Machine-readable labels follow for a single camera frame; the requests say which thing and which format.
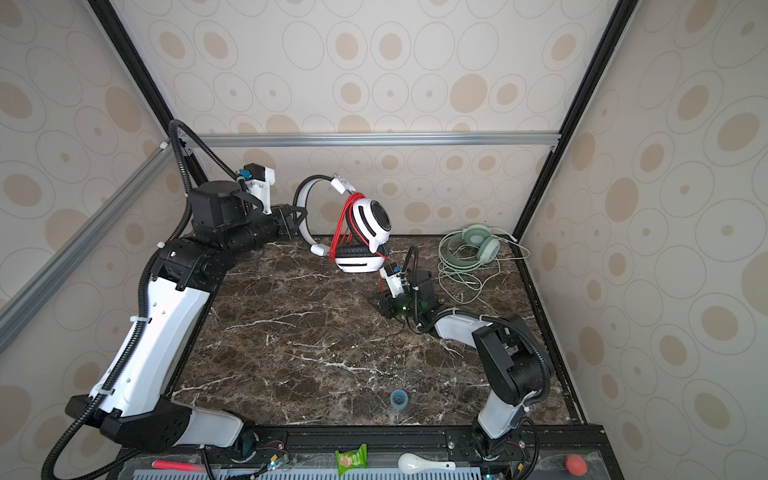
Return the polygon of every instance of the black frame bar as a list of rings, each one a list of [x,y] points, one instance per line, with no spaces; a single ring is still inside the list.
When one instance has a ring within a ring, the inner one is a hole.
[[[584,74],[584,78],[581,80],[576,96],[571,107],[568,109],[568,113],[563,120],[563,126],[560,128],[560,141],[554,151],[550,152],[547,156],[547,160],[544,162],[544,166],[541,169],[541,173],[536,179],[536,183],[528,195],[528,200],[523,207],[520,220],[515,225],[515,230],[512,234],[517,239],[521,239],[525,234],[525,229],[531,222],[531,218],[538,207],[541,198],[544,196],[544,192],[547,190],[547,186],[554,175],[554,171],[557,170],[560,160],[571,143],[571,138],[576,132],[579,121],[584,115],[587,109],[587,105],[592,99],[592,94],[595,88],[600,83],[600,79],[605,72],[605,68],[611,61],[611,56],[621,39],[624,29],[627,27],[637,6],[638,0],[619,0],[614,10],[611,20],[608,21],[608,25],[605,27],[603,37],[600,39],[597,50],[594,52],[592,60],[589,62],[587,72]]]
[[[519,449],[508,448],[498,458],[485,461],[479,456],[465,455],[462,452],[463,437],[469,437],[472,427],[466,425],[275,425],[259,426],[255,429],[260,443],[280,441],[291,456],[315,454],[333,454],[336,450],[346,452],[355,450],[366,443],[369,456],[369,467],[392,467],[397,456],[402,453],[415,453],[428,458],[438,458],[445,461],[457,462],[460,465],[479,467],[482,474],[506,472],[510,462],[522,460]],[[537,425],[538,443],[541,457],[557,454],[586,455],[599,452],[612,480],[624,480],[619,468],[616,455],[605,431],[600,425]],[[524,441],[526,445],[534,445],[533,431],[525,426],[520,428],[514,438]],[[173,447],[169,454],[195,455],[197,449],[188,447]],[[267,463],[275,453],[274,450],[259,450],[246,463],[232,463],[225,449],[211,447],[207,449],[207,457],[211,464],[221,465],[221,468],[256,468]],[[141,455],[153,458],[155,455]],[[117,469],[113,470],[108,480],[115,480]]]
[[[515,257],[523,257],[520,247],[514,244],[511,244],[510,246],[512,255]],[[538,328],[541,330],[541,337],[544,339],[550,358],[552,358],[554,372],[558,376],[558,380],[560,380],[560,385],[563,389],[563,400],[565,401],[565,407],[568,409],[568,415],[571,417],[571,420],[585,424],[586,417],[584,416],[584,409],[581,407],[581,402],[579,402],[576,388],[574,387],[571,375],[568,373],[568,369],[565,366],[565,361],[558,348],[558,343],[554,339],[554,332],[549,325],[547,314],[544,312],[544,308],[541,305],[541,299],[536,292],[531,273],[528,271],[528,265],[526,265],[525,260],[515,260],[515,265],[520,273],[520,278],[523,281],[525,292],[528,294],[528,299],[531,301],[531,310],[533,311]]]
[[[152,80],[147,66],[141,60],[139,52],[134,47],[131,37],[128,36],[128,32],[125,30],[122,22],[120,22],[120,18],[112,7],[111,2],[108,0],[88,0],[88,3],[91,5],[91,9],[96,14],[96,18],[101,23],[102,28],[104,28],[104,31],[112,41],[114,49],[118,51],[118,55],[120,55],[123,64],[136,82],[141,94],[147,100],[152,113],[154,113],[160,124],[163,125],[163,128],[167,128],[174,116],[170,112],[168,104],[165,103],[160,90],[157,89],[154,80]],[[190,154],[186,161],[190,176],[196,184],[200,185],[208,181],[208,176],[193,154]]]

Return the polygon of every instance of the white headphones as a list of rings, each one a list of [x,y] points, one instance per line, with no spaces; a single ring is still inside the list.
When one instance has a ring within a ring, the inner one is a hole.
[[[356,192],[355,187],[341,177],[313,175],[305,179],[296,189],[293,205],[306,207],[306,199],[310,194],[310,189],[321,180],[330,181],[339,194],[354,194]],[[389,240],[389,231],[392,228],[384,207],[375,200],[360,198],[343,214],[345,214],[344,220],[357,244],[339,245],[336,248],[334,259],[336,265],[345,273],[378,271],[387,257],[384,244]],[[306,224],[306,218],[299,225],[299,233],[304,241],[310,245],[312,253],[319,257],[330,256],[331,247],[317,243],[312,238]]]

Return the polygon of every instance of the red marker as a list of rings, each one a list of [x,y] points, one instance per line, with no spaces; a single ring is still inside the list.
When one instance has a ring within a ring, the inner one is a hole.
[[[163,470],[179,470],[180,472],[193,472],[193,473],[205,472],[205,468],[202,465],[195,465],[192,463],[167,462],[165,460],[155,460],[154,462],[152,462],[152,466],[155,468],[162,468]]]
[[[581,457],[581,455],[569,455],[565,458],[565,468],[577,477],[581,477],[587,473],[587,463]]]

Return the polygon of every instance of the transparent plastic sheet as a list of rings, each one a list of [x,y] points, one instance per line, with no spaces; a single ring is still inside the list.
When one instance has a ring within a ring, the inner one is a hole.
[[[152,462],[155,460],[165,460],[167,462],[188,463],[191,465],[202,465],[203,459],[197,453],[193,455],[153,455],[132,458],[123,464],[122,470],[118,474],[118,480],[132,480],[136,470],[146,470],[152,468]],[[214,472],[219,469],[219,465],[210,466]]]
[[[371,455],[367,460],[368,468],[396,468],[397,461],[400,458],[399,453],[381,453],[377,452],[375,455]],[[443,462],[448,460],[448,455],[445,452],[419,452],[419,456],[427,460],[433,460],[436,462]],[[152,469],[152,462],[155,460],[166,460],[169,462],[188,463],[192,465],[202,465],[202,458],[199,454],[193,455],[152,455],[152,456],[140,456],[128,460],[123,465],[123,468],[118,475],[118,480],[132,480],[133,474],[137,470],[149,470]],[[456,466],[468,466],[465,462],[456,462]],[[271,470],[275,473],[289,472],[295,468],[337,468],[336,453],[313,453],[313,454],[292,454],[280,457],[276,461],[276,466]],[[220,465],[211,464],[211,468],[214,474],[217,474]],[[229,468],[231,472],[240,471],[240,468]],[[255,472],[256,468],[244,468],[248,472]]]
[[[537,480],[557,480],[566,478],[581,478],[582,480],[611,480],[611,476],[608,474],[608,470],[605,468],[605,462],[603,462],[603,456],[600,452],[592,452],[587,455],[579,455],[584,463],[587,464],[587,472],[581,477],[574,477],[568,469],[565,468],[565,459],[569,455],[574,454],[559,454],[542,456],[536,468],[534,468],[533,475]]]
[[[367,468],[392,468],[397,467],[400,453],[375,452],[368,454]],[[419,456],[435,462],[448,460],[445,452],[419,452]],[[313,453],[291,455],[287,461],[281,462],[276,471],[287,471],[293,468],[336,468],[336,453]],[[468,463],[456,462],[456,466],[469,466]]]

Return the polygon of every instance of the metal rail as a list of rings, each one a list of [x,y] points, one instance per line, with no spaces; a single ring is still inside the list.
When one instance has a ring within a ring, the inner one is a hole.
[[[557,131],[394,132],[372,134],[208,134],[209,147],[365,147],[402,145],[557,145]]]
[[[0,312],[0,353],[11,344],[35,314],[78,268],[123,214],[157,179],[173,152],[155,151],[101,209],[32,277]]]

